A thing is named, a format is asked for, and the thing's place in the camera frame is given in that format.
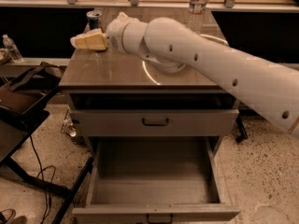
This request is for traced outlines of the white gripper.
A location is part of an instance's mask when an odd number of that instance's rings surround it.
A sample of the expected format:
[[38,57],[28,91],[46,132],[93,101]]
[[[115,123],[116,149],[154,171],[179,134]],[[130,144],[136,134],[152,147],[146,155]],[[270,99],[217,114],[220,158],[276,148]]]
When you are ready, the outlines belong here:
[[122,44],[122,37],[125,28],[137,19],[129,17],[126,13],[120,12],[118,17],[114,19],[106,29],[107,36],[100,28],[93,29],[87,33],[76,35],[70,38],[71,45],[76,49],[89,49],[104,51],[107,49],[107,41],[109,45],[116,51],[125,53],[126,50]]

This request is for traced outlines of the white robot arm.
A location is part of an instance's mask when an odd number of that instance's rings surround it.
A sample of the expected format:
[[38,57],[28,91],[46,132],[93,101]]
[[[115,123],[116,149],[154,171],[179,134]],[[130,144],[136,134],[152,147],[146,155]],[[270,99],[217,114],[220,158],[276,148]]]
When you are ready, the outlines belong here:
[[70,38],[76,49],[112,47],[166,72],[188,65],[279,127],[299,137],[299,71],[205,39],[169,18],[142,22],[121,12],[106,30]]

